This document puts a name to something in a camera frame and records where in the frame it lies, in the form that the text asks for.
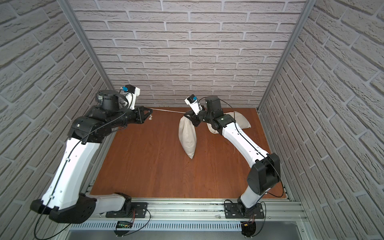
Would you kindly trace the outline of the cream cloth soil bag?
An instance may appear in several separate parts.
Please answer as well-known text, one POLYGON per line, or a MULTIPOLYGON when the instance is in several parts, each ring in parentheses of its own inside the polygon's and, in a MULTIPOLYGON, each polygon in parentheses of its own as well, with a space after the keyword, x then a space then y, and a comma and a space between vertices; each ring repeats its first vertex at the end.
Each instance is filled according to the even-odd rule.
MULTIPOLYGON (((248 129, 252 127, 250 122, 241 113, 234 111, 234 112, 228 112, 226 114, 233 117, 241 129, 248 129)), ((211 133, 219 134, 217 130, 213 129, 211 124, 207 124, 207 127, 211 133)))
POLYGON ((186 117, 182 117, 179 123, 179 140, 190 159, 193 159, 197 146, 197 135, 195 126, 186 117))

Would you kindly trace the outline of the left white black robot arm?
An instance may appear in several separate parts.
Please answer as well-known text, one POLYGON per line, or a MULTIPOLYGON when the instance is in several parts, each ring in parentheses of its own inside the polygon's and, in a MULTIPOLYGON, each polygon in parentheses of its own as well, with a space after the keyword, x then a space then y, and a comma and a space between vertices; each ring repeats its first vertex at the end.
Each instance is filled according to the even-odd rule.
POLYGON ((141 92, 139 88, 126 85, 121 89, 122 94, 113 90, 99 91, 97 104, 73 121, 54 179, 43 197, 32 201, 32 211, 63 224, 81 224, 96 214, 128 217, 132 213, 132 199, 128 195, 81 193, 87 169, 104 139, 113 129, 144 123, 153 112, 135 105, 141 92))

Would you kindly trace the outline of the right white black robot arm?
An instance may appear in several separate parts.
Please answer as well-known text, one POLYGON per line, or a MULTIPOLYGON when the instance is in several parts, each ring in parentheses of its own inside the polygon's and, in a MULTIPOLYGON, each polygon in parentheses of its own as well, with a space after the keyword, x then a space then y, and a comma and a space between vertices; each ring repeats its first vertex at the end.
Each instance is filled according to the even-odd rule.
POLYGON ((240 218, 252 217, 261 198, 281 181, 280 158, 277 154, 269 154, 248 137, 237 124, 235 117, 224 114, 217 96, 204 97, 207 107, 200 105, 195 95, 185 99, 191 110, 184 114, 197 127, 200 123, 211 124, 212 128, 229 140, 242 154, 250 166, 247 177, 248 187, 237 200, 235 214, 240 218))

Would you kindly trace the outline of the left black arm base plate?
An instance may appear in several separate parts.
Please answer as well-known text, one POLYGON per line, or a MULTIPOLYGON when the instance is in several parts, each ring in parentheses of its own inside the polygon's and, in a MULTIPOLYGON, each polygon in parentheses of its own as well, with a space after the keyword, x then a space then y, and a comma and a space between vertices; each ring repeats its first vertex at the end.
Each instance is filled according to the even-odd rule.
POLYGON ((106 213, 106 218, 138 218, 143 219, 147 213, 148 203, 146 202, 128 202, 119 211, 106 213))

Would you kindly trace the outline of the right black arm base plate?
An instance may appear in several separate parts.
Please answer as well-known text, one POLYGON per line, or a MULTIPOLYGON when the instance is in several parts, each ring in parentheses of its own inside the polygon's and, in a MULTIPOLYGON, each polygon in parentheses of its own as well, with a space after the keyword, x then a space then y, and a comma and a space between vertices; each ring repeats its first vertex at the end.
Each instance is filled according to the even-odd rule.
POLYGON ((247 209, 241 203, 224 203, 224 211, 226 219, 264 219, 265 213, 261 203, 257 203, 253 207, 247 209))

